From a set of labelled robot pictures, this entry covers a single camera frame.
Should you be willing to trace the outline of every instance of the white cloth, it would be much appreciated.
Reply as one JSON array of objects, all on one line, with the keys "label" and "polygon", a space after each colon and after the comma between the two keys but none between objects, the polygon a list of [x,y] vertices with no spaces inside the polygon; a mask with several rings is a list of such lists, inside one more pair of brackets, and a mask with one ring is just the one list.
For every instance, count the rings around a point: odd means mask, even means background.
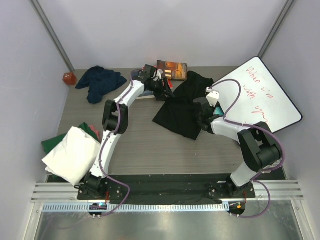
[{"label": "white cloth", "polygon": [[94,165],[99,150],[99,142],[82,129],[73,126],[62,142],[42,161],[47,165],[46,171],[74,186]]}]

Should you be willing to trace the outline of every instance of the book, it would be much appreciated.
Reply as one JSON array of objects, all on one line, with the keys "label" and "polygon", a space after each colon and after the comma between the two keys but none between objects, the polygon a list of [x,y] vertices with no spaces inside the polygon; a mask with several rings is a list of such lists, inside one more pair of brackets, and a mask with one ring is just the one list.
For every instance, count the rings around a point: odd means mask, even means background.
[{"label": "book", "polygon": [[156,68],[163,71],[162,78],[171,80],[187,80],[187,64],[171,61],[156,61]]}]

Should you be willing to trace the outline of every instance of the metal table surface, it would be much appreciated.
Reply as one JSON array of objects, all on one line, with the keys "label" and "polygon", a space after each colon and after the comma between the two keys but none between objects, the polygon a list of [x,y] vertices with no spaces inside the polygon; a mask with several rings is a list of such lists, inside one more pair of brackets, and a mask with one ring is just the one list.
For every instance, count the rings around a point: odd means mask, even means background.
[{"label": "metal table surface", "polygon": [[[245,215],[261,212],[267,202],[248,202]],[[225,211],[117,213],[101,219],[85,212],[43,212],[36,240],[302,240],[291,201],[272,201],[269,210],[254,219]]]}]

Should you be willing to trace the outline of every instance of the black mount plate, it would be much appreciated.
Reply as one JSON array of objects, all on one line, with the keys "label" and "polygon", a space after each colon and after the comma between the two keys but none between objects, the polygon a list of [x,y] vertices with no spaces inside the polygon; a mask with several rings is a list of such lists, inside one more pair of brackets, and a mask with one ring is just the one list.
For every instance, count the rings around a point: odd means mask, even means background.
[{"label": "black mount plate", "polygon": [[[126,204],[130,205],[206,205],[219,204],[230,196],[219,174],[112,175],[130,186]],[[108,180],[111,204],[119,204],[126,196],[126,187]],[[245,188],[246,198],[255,198],[253,185]]]}]

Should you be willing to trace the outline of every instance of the cable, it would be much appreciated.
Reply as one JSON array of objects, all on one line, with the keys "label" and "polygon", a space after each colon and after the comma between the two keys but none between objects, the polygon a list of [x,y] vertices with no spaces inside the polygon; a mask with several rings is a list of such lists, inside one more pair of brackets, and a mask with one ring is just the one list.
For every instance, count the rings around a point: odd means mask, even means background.
[{"label": "cable", "polygon": [[[271,136],[271,137],[279,144],[279,146],[280,146],[280,148],[281,148],[281,151],[282,151],[282,158],[281,158],[280,163],[279,163],[277,166],[268,168],[267,170],[268,170],[268,171],[274,171],[274,170],[277,170],[277,169],[281,168],[282,165],[284,164],[285,159],[286,159],[286,151],[285,151],[285,148],[284,148],[283,144],[280,142],[280,140],[279,140],[273,133],[267,131],[266,129],[264,129],[264,128],[262,128],[262,127],[256,126],[256,125],[247,124],[247,123],[239,123],[239,122],[236,122],[236,121],[232,121],[232,120],[227,119],[227,114],[230,112],[230,110],[234,107],[234,105],[237,103],[237,101],[238,101],[239,98],[240,98],[240,95],[241,95],[241,85],[240,85],[240,83],[239,83],[237,80],[235,80],[235,79],[225,79],[225,80],[221,80],[221,81],[218,81],[218,82],[214,83],[209,89],[212,89],[213,87],[215,87],[215,86],[217,86],[217,85],[219,85],[219,84],[225,83],[225,82],[234,82],[234,83],[236,83],[236,84],[238,85],[238,87],[239,87],[239,91],[238,91],[238,95],[236,96],[234,102],[233,102],[233,103],[230,105],[230,107],[225,111],[225,113],[224,113],[224,115],[223,115],[223,120],[224,120],[226,123],[233,124],[233,125],[236,125],[236,126],[254,128],[254,129],[260,130],[260,131],[268,134],[269,136]],[[259,177],[262,173],[263,173],[263,171],[258,172],[258,173],[251,179],[251,181],[253,181],[253,180],[256,179],[257,177]],[[269,209],[269,206],[270,206],[270,204],[271,204],[271,196],[270,196],[270,192],[269,192],[267,186],[266,186],[265,184],[263,184],[262,182],[257,181],[257,180],[254,181],[254,182],[261,184],[261,185],[265,188],[265,190],[266,190],[266,192],[267,192],[267,194],[268,194],[268,203],[267,203],[267,206],[265,207],[265,209],[264,209],[261,213],[256,214],[256,215],[253,215],[253,216],[242,216],[242,215],[236,215],[236,214],[234,214],[234,213],[231,213],[231,214],[230,214],[231,216],[235,216],[235,217],[237,217],[237,218],[242,218],[242,219],[253,219],[253,218],[260,217],[262,214],[264,214],[264,213]]]},{"label": "cable", "polygon": [[[129,196],[129,194],[130,194],[130,190],[131,190],[130,187],[129,187],[127,184],[125,184],[125,183],[123,183],[123,182],[120,182],[120,181],[118,181],[118,180],[110,177],[110,176],[104,171],[103,166],[102,166],[102,163],[101,163],[101,162],[102,162],[101,158],[102,158],[102,152],[103,152],[103,150],[104,150],[104,148],[105,148],[105,146],[106,146],[106,143],[107,143],[107,141],[109,140],[111,134],[117,134],[117,132],[119,131],[119,127],[120,127],[120,123],[121,123],[121,112],[120,112],[120,105],[119,105],[119,104],[124,100],[124,98],[125,98],[125,97],[131,92],[131,90],[133,89],[134,81],[133,81],[133,78],[132,78],[132,73],[134,73],[134,72],[136,72],[136,71],[140,71],[140,69],[133,70],[133,71],[130,73],[130,88],[129,88],[129,90],[128,90],[122,97],[120,97],[120,99],[119,99],[118,102],[116,103],[116,108],[117,108],[117,111],[118,111],[118,121],[117,121],[117,124],[116,124],[116,128],[115,128],[114,131],[109,132],[109,134],[106,136],[106,140],[104,141],[104,143],[103,143],[103,145],[102,145],[102,147],[101,147],[101,149],[100,149],[99,159],[98,159],[99,167],[100,167],[100,169],[101,169],[101,172],[102,172],[108,179],[110,179],[111,181],[113,181],[113,182],[115,182],[115,183],[117,183],[117,184],[120,184],[120,185],[126,187],[126,188],[128,189],[128,192],[126,193],[124,199],[119,203],[118,206],[116,206],[114,209],[112,209],[112,210],[109,211],[109,212],[106,212],[106,213],[104,213],[104,214],[101,214],[101,215],[100,215],[101,217],[108,216],[108,215],[114,213],[118,208],[120,208],[120,206],[121,206],[122,204],[124,204],[125,201],[127,200],[128,196]],[[104,207],[99,207],[99,206],[94,206],[94,207],[95,207],[95,208],[99,208],[99,209],[106,209],[106,208],[104,208]],[[42,235],[41,235],[40,240],[43,240],[43,239],[44,239],[45,234],[46,234],[47,230],[49,229],[49,226],[52,225],[53,219],[54,219],[54,218],[50,219],[50,221],[48,222],[47,226],[45,227],[45,229],[44,229],[44,231],[43,231],[43,233],[42,233]],[[72,229],[72,228],[74,228],[75,226],[77,226],[78,224],[82,223],[83,221],[85,221],[85,220],[87,220],[87,219],[91,219],[91,216],[85,217],[85,218],[81,219],[80,221],[76,222],[75,224],[72,224],[71,226],[67,226],[67,227],[56,227],[56,226],[53,226],[53,228],[54,228],[54,229],[57,229],[57,230]]]},{"label": "cable", "polygon": [[[279,168],[281,168],[285,162],[285,159],[286,159],[286,151],[285,151],[285,147],[284,145],[280,142],[280,140],[272,133],[272,132],[269,132],[268,130],[262,128],[262,127],[259,127],[259,126],[256,126],[256,125],[252,125],[252,124],[247,124],[247,123],[240,123],[240,122],[236,122],[236,121],[232,121],[232,120],[229,120],[227,119],[227,114],[230,112],[230,110],[234,107],[234,105],[237,103],[237,101],[239,100],[240,98],[240,95],[241,95],[241,85],[240,83],[235,80],[235,79],[225,79],[225,80],[220,80],[216,83],[214,83],[209,89],[212,89],[214,88],[215,86],[219,85],[219,84],[222,84],[222,83],[225,83],[225,82],[234,82],[238,85],[239,87],[239,91],[238,91],[238,95],[237,97],[235,98],[234,102],[230,105],[230,107],[225,111],[224,115],[223,115],[223,120],[226,122],[226,123],[229,123],[229,124],[233,124],[233,125],[237,125],[237,126],[241,126],[241,127],[248,127],[248,128],[254,128],[254,129],[257,129],[259,131],[262,131],[264,132],[265,134],[268,134],[269,136],[271,136],[280,146],[280,149],[282,151],[282,158],[281,158],[281,161],[280,163],[275,166],[275,167],[271,167],[271,168],[268,168],[268,169],[265,169],[266,171],[274,171],[274,170],[277,170]],[[261,174],[263,174],[264,171],[260,171],[258,172],[253,178],[251,178],[251,181],[255,180],[257,177],[259,177]]]},{"label": "cable", "polygon": [[115,182],[115,183],[117,183],[117,184],[119,184],[119,185],[122,185],[122,186],[126,187],[126,188],[128,189],[128,191],[127,191],[125,197],[123,198],[123,200],[118,204],[118,206],[116,206],[114,209],[112,209],[112,210],[109,211],[109,212],[106,212],[106,213],[104,213],[104,214],[101,214],[101,215],[100,215],[101,217],[108,216],[108,215],[114,213],[117,209],[119,209],[119,208],[121,207],[121,205],[124,204],[125,201],[127,200],[127,198],[129,197],[130,190],[131,190],[129,185],[127,185],[127,184],[125,184],[125,183],[123,183],[123,182],[120,182],[120,181],[112,178],[111,176],[109,176],[109,175],[105,172],[105,170],[104,170],[104,168],[103,168],[103,166],[102,166],[102,159],[101,159],[101,158],[102,158],[102,152],[103,152],[103,150],[104,150],[104,148],[105,148],[105,146],[106,146],[106,143],[108,142],[111,134],[117,134],[117,132],[119,131],[119,127],[120,127],[120,123],[121,123],[121,111],[120,111],[120,105],[119,105],[119,104],[124,100],[124,98],[125,98],[125,97],[131,92],[131,90],[133,89],[133,87],[134,87],[134,80],[133,80],[133,78],[132,78],[132,73],[133,73],[133,72],[136,72],[136,71],[140,71],[140,70],[139,70],[139,69],[133,70],[133,71],[130,73],[130,88],[129,88],[129,90],[128,90],[122,97],[120,97],[120,99],[119,99],[119,100],[117,101],[117,103],[116,103],[116,108],[117,108],[117,111],[118,111],[118,122],[117,122],[117,124],[116,124],[115,130],[109,132],[108,135],[106,136],[106,139],[105,139],[105,141],[104,141],[104,143],[103,143],[103,145],[102,145],[102,147],[101,147],[101,149],[100,149],[99,159],[98,159],[99,167],[100,167],[101,172],[102,172],[108,179],[110,179],[111,181],[113,181],[113,182]]}]

